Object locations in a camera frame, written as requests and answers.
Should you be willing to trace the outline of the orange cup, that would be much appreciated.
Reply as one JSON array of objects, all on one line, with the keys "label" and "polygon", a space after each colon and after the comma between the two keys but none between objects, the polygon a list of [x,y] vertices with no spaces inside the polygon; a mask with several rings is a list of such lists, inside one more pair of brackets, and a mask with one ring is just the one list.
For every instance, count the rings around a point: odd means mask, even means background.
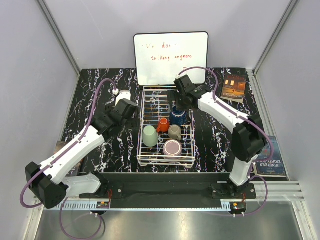
[{"label": "orange cup", "polygon": [[158,121],[156,131],[158,133],[166,133],[169,130],[169,128],[170,128],[169,120],[165,117],[160,118],[160,120]]}]

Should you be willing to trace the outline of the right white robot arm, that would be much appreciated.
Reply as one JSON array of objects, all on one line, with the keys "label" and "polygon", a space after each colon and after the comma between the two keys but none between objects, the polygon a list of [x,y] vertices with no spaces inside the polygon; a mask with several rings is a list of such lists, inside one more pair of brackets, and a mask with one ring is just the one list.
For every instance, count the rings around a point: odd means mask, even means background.
[{"label": "right white robot arm", "polygon": [[244,184],[249,180],[253,161],[267,143],[262,134],[261,118],[236,110],[218,98],[207,85],[192,83],[188,75],[177,77],[174,85],[176,90],[169,93],[169,100],[175,101],[178,111],[200,110],[214,117],[231,132],[230,147],[235,159],[227,192],[230,197],[239,198],[245,192]]}]

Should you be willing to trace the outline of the pale green cup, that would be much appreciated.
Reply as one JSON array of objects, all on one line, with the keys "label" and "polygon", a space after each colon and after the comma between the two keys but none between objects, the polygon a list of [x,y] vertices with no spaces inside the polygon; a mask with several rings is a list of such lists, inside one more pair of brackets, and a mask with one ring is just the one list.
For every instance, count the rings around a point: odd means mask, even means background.
[{"label": "pale green cup", "polygon": [[142,132],[142,141],[147,147],[154,147],[158,143],[158,133],[152,125],[144,127]]}]

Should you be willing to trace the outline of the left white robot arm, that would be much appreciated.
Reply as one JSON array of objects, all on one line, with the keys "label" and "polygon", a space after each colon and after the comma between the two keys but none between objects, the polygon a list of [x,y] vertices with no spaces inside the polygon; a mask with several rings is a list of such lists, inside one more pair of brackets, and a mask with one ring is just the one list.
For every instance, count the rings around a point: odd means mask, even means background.
[{"label": "left white robot arm", "polygon": [[52,209],[65,198],[93,194],[103,198],[108,193],[109,181],[98,172],[67,176],[69,171],[90,152],[116,137],[123,128],[132,126],[138,106],[128,99],[120,99],[104,112],[91,115],[84,129],[65,147],[41,164],[25,167],[27,187],[47,209]]}]

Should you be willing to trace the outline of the mauve purple mug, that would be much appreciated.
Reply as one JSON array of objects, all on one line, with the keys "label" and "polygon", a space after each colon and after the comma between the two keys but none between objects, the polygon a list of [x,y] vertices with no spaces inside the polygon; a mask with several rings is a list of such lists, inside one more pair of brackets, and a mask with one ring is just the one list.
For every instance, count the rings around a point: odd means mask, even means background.
[{"label": "mauve purple mug", "polygon": [[177,160],[181,156],[182,145],[177,140],[168,140],[163,146],[164,158],[168,160]]}]

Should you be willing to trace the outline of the dark blue mug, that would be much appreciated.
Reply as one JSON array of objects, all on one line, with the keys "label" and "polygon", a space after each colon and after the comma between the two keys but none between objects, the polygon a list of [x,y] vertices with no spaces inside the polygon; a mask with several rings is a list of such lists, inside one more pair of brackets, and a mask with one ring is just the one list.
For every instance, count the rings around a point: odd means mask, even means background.
[{"label": "dark blue mug", "polygon": [[172,107],[171,112],[169,113],[169,122],[171,125],[182,126],[187,121],[186,111],[178,110],[177,106]]}]

